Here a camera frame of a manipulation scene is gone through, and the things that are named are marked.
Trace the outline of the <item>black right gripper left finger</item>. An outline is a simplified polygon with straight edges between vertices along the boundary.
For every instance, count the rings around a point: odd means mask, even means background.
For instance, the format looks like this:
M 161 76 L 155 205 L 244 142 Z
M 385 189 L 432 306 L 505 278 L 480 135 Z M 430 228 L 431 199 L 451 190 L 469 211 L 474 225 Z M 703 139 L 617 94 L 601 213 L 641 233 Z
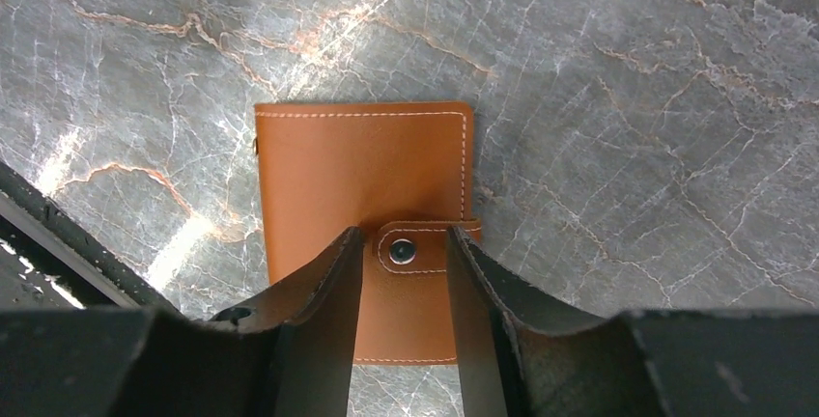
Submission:
M 346 414 L 363 249 L 362 231 L 349 227 L 312 261 L 211 319 L 262 343 L 249 415 Z

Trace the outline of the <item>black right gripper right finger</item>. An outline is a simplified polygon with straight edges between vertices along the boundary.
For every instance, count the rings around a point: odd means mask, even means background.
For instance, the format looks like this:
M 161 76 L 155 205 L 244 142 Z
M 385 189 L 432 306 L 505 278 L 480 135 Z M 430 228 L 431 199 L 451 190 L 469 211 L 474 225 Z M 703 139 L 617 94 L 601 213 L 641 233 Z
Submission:
M 573 335 L 603 319 L 543 292 L 466 230 L 445 234 L 447 285 L 466 416 L 528 416 L 520 335 Z

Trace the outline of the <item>brown leather card holder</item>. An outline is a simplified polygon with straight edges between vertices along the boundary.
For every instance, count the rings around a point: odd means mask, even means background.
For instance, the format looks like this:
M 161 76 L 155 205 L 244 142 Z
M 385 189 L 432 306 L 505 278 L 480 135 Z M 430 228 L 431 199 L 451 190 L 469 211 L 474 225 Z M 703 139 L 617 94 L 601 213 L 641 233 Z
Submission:
M 471 107 L 259 103 L 255 125 L 271 283 L 357 227 L 364 250 L 354 362 L 455 364 L 446 234 L 482 232 L 471 206 Z

